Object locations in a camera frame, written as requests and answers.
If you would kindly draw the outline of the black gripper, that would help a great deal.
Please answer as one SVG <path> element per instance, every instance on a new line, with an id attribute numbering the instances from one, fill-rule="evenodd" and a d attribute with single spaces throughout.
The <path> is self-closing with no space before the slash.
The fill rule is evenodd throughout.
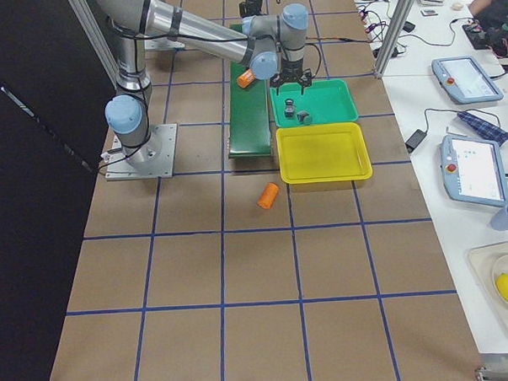
<path id="1" fill-rule="evenodd" d="M 281 85 L 284 83 L 297 83 L 300 85 L 300 94 L 304 94 L 305 88 L 313 83 L 313 74 L 310 69 L 303 68 L 303 60 L 282 60 L 280 71 L 271 79 L 271 87 L 278 96 Z"/>

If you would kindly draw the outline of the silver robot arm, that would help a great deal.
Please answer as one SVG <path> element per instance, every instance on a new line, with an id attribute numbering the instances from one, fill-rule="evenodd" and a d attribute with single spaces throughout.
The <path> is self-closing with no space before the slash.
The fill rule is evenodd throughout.
<path id="1" fill-rule="evenodd" d="M 250 17 L 250 16 L 260 16 L 261 9 L 264 0 L 244 0 L 238 6 L 239 16 L 241 18 Z"/>
<path id="2" fill-rule="evenodd" d="M 308 12 L 301 3 L 263 14 L 264 0 L 244 0 L 229 27 L 167 0 L 95 0 L 115 39 L 118 94 L 150 98 L 147 59 L 196 50 L 230 61 L 229 158 L 272 155 L 268 90 L 290 84 L 303 92 L 314 75 L 305 66 Z"/>

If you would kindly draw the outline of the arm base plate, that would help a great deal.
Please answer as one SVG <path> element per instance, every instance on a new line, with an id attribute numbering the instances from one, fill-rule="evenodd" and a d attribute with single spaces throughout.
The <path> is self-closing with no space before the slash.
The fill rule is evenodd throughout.
<path id="1" fill-rule="evenodd" d="M 108 181 L 167 179 L 174 175 L 177 125 L 150 125 L 150 135 L 147 144 L 132 155 L 131 149 L 123 153 L 120 140 L 114 135 L 111 149 L 115 148 L 116 152 L 108 152 L 104 162 L 108 166 L 101 169 Z"/>

